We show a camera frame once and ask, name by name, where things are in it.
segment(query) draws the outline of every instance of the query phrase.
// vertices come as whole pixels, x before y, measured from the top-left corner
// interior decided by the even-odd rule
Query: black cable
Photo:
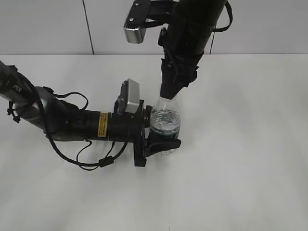
[[[126,140],[121,148],[121,150],[117,153],[117,155],[115,155],[113,157],[114,160],[116,160],[117,158],[119,158],[121,156],[121,154],[124,152],[124,150],[126,149],[126,146],[128,144],[128,140],[129,140],[129,134],[130,134],[130,128],[128,128],[128,132],[127,132],[127,136],[126,136]]]
[[[215,28],[214,29],[214,32],[224,32],[226,30],[228,30],[233,22],[233,13],[232,13],[232,7],[230,5],[230,3],[227,1],[226,2],[226,5],[225,5],[226,9],[227,9],[227,13],[228,13],[228,16],[229,16],[229,25],[223,27],[223,28]]]
[[[83,94],[79,93],[79,92],[70,92],[70,93],[67,93],[67,94],[64,94],[64,95],[58,95],[58,94],[53,93],[53,95],[54,95],[54,97],[59,98],[59,99],[64,99],[64,98],[66,98],[70,95],[80,95],[80,96],[82,96],[87,102],[86,102],[86,105],[84,105],[84,107],[80,109],[81,111],[86,110],[88,105],[89,105],[88,98],[86,96],[84,96]]]
[[[52,94],[54,97],[56,98],[59,98],[59,99],[64,99],[70,95],[80,95],[82,96],[87,102],[86,102],[86,105],[84,105],[83,108],[80,109],[80,111],[84,111],[87,109],[88,105],[89,105],[89,101],[88,101],[88,98],[81,94],[80,92],[70,92],[70,93],[67,93],[67,94],[64,94],[64,95],[59,95],[59,94],[55,94],[53,89],[49,88],[49,87],[43,87],[46,91],[48,91],[50,94]]]
[[[108,157],[108,155],[110,154],[110,152],[113,150],[114,146],[115,146],[115,143],[116,143],[116,139],[114,141],[112,141],[112,145],[111,145],[111,149],[109,150],[109,152],[106,154],[105,158]]]
[[[35,87],[33,86],[33,84],[23,75],[21,75],[21,78],[26,82],[26,84],[30,87],[36,102],[38,104],[39,107],[39,111],[41,113],[43,122],[44,122],[44,127],[45,127],[45,132],[46,132],[46,137],[49,140],[51,146],[53,147],[53,149],[55,150],[55,152],[64,160],[66,160],[69,163],[72,163],[74,165],[78,165],[78,166],[83,166],[83,167],[96,167],[100,165],[100,162],[98,163],[92,163],[92,164],[88,164],[88,163],[82,163],[82,162],[77,162],[75,160],[72,160],[70,158],[68,158],[67,156],[63,155],[62,152],[58,149],[57,145],[55,144],[54,140],[52,139],[51,136],[51,132],[50,132],[50,128],[49,128],[49,124],[47,121],[47,117],[46,117],[46,113],[42,104],[42,101],[40,99],[39,93],[38,91],[35,89]]]
[[[89,142],[89,144],[79,151],[79,153],[78,153],[77,156],[76,156],[77,162],[79,162],[79,161],[78,161],[79,154],[80,154],[83,150],[85,150],[86,148],[88,148],[88,147],[90,147],[90,146],[92,145],[92,141],[86,140],[86,142]],[[86,170],[86,171],[93,171],[93,170],[95,170],[95,169],[98,168],[98,166],[96,166],[95,168],[88,169],[88,168],[84,168],[83,166],[80,166],[80,165],[79,165],[79,167],[82,168],[83,170]]]
[[[55,150],[55,152],[63,159],[63,160],[66,160],[67,162],[71,163],[71,164],[74,164],[74,165],[78,165],[79,167],[103,167],[105,166],[103,163],[104,161],[106,160],[107,161],[107,156],[108,154],[111,152],[111,150],[108,152],[107,156],[103,159],[101,159],[98,163],[92,163],[92,164],[88,164],[88,163],[82,163],[82,162],[79,162],[79,161],[75,161],[75,160],[72,160],[70,158],[68,158],[67,156],[65,156],[57,147],[57,145],[55,144],[54,140],[52,139],[52,135],[51,135],[51,132],[50,132],[50,128],[49,128],[49,124],[48,124],[48,121],[47,121],[47,116],[46,116],[46,113],[45,113],[45,110],[44,110],[44,107],[43,107],[43,104],[42,104],[42,101],[40,99],[40,96],[39,96],[39,93],[38,91],[36,90],[36,88],[33,86],[33,84],[23,75],[21,75],[21,78],[24,79],[24,81],[26,82],[26,84],[30,87],[32,93],[34,94],[34,97],[35,97],[35,100],[38,104],[38,107],[39,107],[39,111],[41,113],[41,116],[43,118],[43,122],[44,122],[44,127],[45,127],[45,132],[46,132],[46,137],[47,139],[49,140],[51,146],[53,147],[53,149]],[[113,160],[119,158],[119,156],[121,156],[121,154],[124,152],[127,144],[128,144],[128,141],[129,141],[129,135],[130,135],[130,127],[128,128],[128,133],[127,133],[127,137],[126,137],[126,141],[124,142],[123,144],[123,147],[121,148],[121,150],[118,152],[117,155],[115,155],[114,157],[112,157]]]
[[[77,162],[79,162],[79,161],[78,161],[79,154],[80,154],[83,150],[85,150],[86,148],[88,148],[88,147],[90,147],[90,146],[92,145],[92,141],[86,140],[86,142],[89,142],[89,144],[79,151],[79,153],[78,153],[77,156],[76,156]],[[114,148],[114,146],[115,146],[115,143],[116,143],[116,139],[112,142],[111,148],[110,148],[110,150],[108,151],[108,153],[106,154],[105,158],[107,158],[107,156],[108,156],[108,155],[110,154],[110,152],[113,150],[113,148]],[[92,169],[84,168],[83,166],[80,166],[80,165],[79,165],[79,167],[80,167],[81,169],[83,169],[83,170],[86,170],[86,171],[93,171],[93,170],[97,169],[99,166],[96,166],[95,168],[92,168]]]

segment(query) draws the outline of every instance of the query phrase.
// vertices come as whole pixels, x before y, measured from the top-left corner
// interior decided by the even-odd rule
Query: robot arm
[[[230,24],[215,29],[224,6]],[[227,0],[135,0],[124,31],[128,42],[142,43],[146,28],[169,24],[161,30],[158,45],[164,48],[165,54],[160,95],[172,99],[196,80],[197,64],[211,33],[227,30],[232,20],[232,9]]]
[[[161,30],[158,40],[165,53],[162,59],[162,97],[172,99],[196,79],[197,64],[211,33],[229,27],[215,29],[225,5],[231,23],[232,11],[227,0],[136,0],[133,3],[125,23],[129,42],[141,43],[146,28],[169,24],[168,29]],[[124,81],[113,112],[86,110],[88,100],[81,109],[59,100],[70,94],[83,96],[78,92],[57,95],[50,88],[34,87],[15,66],[6,66],[0,61],[0,96],[9,101],[8,115],[12,115],[17,123],[23,118],[44,130],[56,153],[72,164],[82,168],[95,167],[83,168],[85,170],[110,165],[123,153],[127,143],[131,142],[134,146],[135,166],[144,167],[146,157],[181,145],[178,139],[145,137],[152,107],[143,107],[144,102],[139,99],[139,84],[131,79]],[[116,141],[124,144],[115,156],[109,156],[108,153],[97,163],[90,164],[66,157],[55,144],[55,141],[84,140],[112,141],[112,147]]]

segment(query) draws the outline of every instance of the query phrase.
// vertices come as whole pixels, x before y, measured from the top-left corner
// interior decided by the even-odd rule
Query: plastic water bottle
[[[150,118],[150,133],[164,138],[177,139],[180,132],[180,106],[176,97],[168,100],[162,97],[158,98],[153,106]],[[173,150],[163,151],[157,155],[166,155]]]

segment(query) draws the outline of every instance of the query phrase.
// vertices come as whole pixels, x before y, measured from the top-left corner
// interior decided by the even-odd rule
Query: warning label
[[[107,135],[107,125],[108,125],[108,113],[101,112],[100,122],[98,124],[98,137],[106,137]]]

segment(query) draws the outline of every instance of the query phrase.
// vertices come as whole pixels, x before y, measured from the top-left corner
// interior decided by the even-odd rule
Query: white wall
[[[81,0],[0,0],[0,54],[91,54]]]
[[[85,0],[95,54],[159,54],[160,28],[129,44],[124,20],[133,0]],[[230,0],[234,22],[215,35],[213,53],[308,53],[307,0]],[[218,26],[228,23],[226,11]],[[0,54],[89,54],[82,0],[1,0]]]

